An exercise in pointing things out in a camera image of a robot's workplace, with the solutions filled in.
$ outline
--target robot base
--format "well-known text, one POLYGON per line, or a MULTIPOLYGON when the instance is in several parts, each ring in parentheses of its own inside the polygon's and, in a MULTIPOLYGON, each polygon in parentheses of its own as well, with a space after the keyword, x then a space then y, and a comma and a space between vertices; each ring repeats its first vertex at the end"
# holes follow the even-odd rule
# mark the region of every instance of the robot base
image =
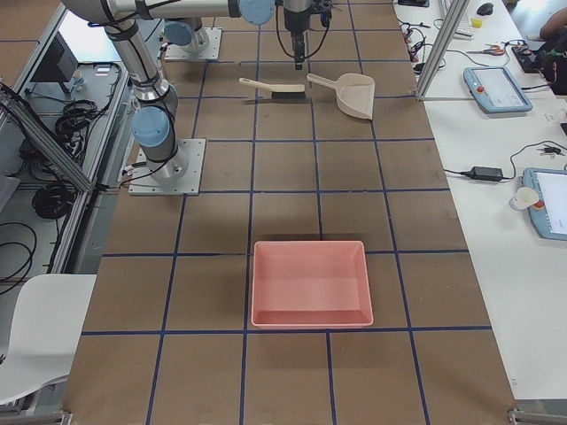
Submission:
POLYGON ((199 53, 191 54, 181 47, 171 44, 167 47, 166 61, 198 62, 202 60, 217 60, 219 58, 219 50, 221 49, 222 29, 206 27, 205 31, 209 36, 209 45, 206 49, 199 53))
MULTIPOLYGON (((198 195, 203 171, 203 159, 205 158, 205 139, 180 139, 177 141, 179 150, 189 158, 187 171, 181 177, 171 180, 156 180, 152 176, 134 180, 130 183, 128 193, 130 195, 198 195)), ((140 150, 136 159, 138 162, 145 161, 145 155, 140 150)), ((134 170, 132 178, 136 178, 150 171, 147 167, 134 170)))

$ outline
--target white chair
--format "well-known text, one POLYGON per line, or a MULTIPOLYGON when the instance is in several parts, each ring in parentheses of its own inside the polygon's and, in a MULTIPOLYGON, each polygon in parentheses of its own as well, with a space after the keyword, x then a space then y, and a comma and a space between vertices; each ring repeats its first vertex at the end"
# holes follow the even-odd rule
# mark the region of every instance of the white chair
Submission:
POLYGON ((0 405, 69 375, 96 277, 42 274, 24 284, 0 365, 0 405))

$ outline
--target dustpan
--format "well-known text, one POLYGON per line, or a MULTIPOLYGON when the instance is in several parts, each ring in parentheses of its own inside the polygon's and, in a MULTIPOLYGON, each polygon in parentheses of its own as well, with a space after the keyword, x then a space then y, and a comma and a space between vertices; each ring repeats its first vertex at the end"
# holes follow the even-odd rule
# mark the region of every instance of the dustpan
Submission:
POLYGON ((374 88, 372 77, 361 73, 345 73, 337 81, 328 80, 314 73, 307 79, 315 84, 334 89, 337 92, 337 106, 342 112, 355 118, 372 120, 374 88))

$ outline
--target scissors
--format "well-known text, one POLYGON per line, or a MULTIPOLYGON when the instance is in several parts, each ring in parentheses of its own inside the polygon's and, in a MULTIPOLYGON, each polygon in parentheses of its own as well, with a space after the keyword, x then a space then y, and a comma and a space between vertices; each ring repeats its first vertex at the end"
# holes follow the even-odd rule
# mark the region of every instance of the scissors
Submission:
POLYGON ((502 56, 504 53, 504 49, 500 47, 498 44, 487 44, 488 49, 484 50, 473 50, 467 51, 467 53, 471 55, 491 55, 491 56, 502 56))

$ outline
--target pink plastic bin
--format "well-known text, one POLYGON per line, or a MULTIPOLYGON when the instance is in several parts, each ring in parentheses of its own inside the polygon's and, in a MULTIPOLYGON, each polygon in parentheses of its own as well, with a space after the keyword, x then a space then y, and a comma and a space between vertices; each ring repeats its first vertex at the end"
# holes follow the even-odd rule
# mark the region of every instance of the pink plastic bin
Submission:
POLYGON ((257 242, 254 245, 254 326, 361 328, 373 321, 362 242, 257 242))

